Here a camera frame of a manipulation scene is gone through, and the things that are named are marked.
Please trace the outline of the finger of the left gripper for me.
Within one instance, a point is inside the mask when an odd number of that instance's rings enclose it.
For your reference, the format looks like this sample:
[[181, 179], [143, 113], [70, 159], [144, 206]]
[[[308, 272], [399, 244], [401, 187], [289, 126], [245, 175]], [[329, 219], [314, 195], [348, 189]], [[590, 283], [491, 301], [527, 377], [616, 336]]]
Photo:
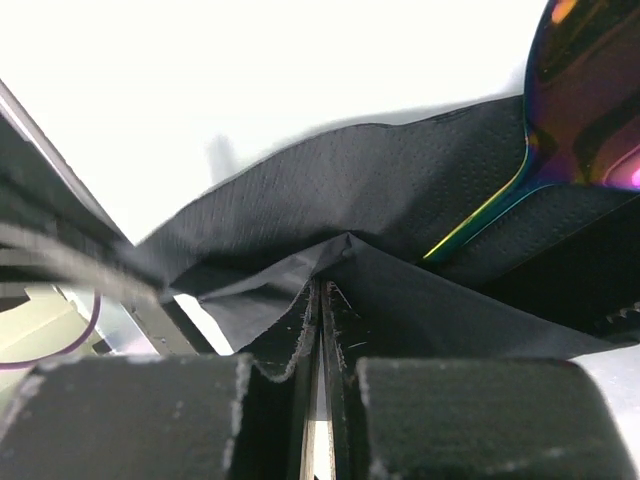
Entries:
[[155, 301], [102, 299], [98, 330], [111, 350], [206, 354], [214, 348], [175, 300], [173, 282], [203, 256], [171, 219], [134, 245], [113, 222], [7, 86], [1, 88], [1, 183], [35, 230], [102, 267], [154, 286]]

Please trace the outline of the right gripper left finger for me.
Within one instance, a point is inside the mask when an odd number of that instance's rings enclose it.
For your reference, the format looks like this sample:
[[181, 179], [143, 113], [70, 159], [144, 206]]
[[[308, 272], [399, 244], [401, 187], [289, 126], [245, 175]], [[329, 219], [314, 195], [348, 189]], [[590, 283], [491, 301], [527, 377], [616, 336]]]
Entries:
[[317, 289], [231, 356], [62, 356], [1, 417], [5, 479], [309, 479]]

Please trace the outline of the iridescent spoon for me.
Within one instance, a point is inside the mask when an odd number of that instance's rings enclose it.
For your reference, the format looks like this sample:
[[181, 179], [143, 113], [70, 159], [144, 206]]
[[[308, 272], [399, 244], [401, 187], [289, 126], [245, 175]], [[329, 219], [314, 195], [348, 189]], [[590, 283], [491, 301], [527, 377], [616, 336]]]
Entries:
[[639, 189], [639, 4], [550, 1], [524, 79], [526, 151], [507, 183], [424, 256], [440, 263], [533, 193]]

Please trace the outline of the black paper napkin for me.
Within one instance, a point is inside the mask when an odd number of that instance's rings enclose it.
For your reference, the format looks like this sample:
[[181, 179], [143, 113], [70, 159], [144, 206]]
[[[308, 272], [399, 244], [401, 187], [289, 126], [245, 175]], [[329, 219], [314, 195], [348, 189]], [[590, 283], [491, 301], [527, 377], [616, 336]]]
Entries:
[[636, 339], [596, 332], [639, 302], [639, 199], [629, 193], [540, 190], [446, 262], [419, 267], [523, 154], [517, 96], [315, 136], [171, 218], [203, 254], [172, 286], [198, 298], [236, 347], [272, 326], [312, 276], [439, 357], [569, 358]]

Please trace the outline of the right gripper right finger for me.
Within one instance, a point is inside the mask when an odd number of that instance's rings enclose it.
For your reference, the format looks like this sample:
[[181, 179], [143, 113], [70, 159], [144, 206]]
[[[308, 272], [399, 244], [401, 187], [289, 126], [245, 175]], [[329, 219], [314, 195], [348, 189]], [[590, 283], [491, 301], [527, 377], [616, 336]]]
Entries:
[[567, 360], [439, 357], [320, 294], [336, 479], [635, 479], [605, 398]]

